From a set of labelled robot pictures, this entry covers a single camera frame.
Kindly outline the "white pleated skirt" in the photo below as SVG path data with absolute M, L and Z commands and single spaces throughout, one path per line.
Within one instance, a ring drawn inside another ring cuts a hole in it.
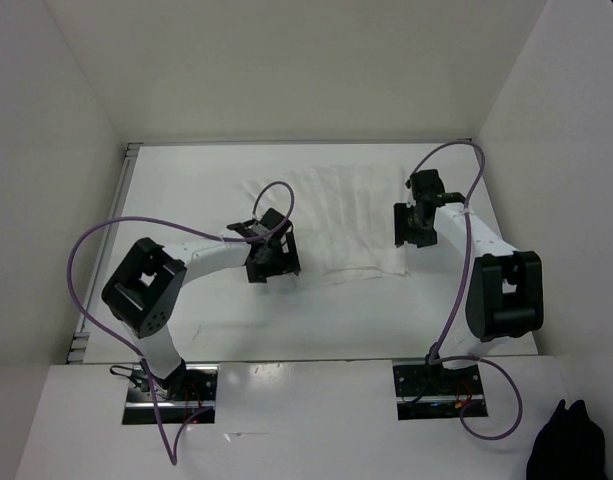
M 393 206 L 407 197 L 402 167 L 315 166 L 280 179 L 295 194 L 295 287 L 408 275 L 405 251 L 394 245 Z

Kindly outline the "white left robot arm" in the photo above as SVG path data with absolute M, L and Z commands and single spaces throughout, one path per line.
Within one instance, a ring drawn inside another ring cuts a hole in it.
M 233 242 L 202 239 L 160 245 L 149 237 L 135 242 L 101 294 L 113 316 L 130 332 L 149 386 L 162 399 L 181 395 L 189 381 L 167 323 L 180 292 L 190 282 L 227 269 L 244 268 L 251 284 L 301 271 L 293 225 L 275 209 L 259 219 L 234 223 Z

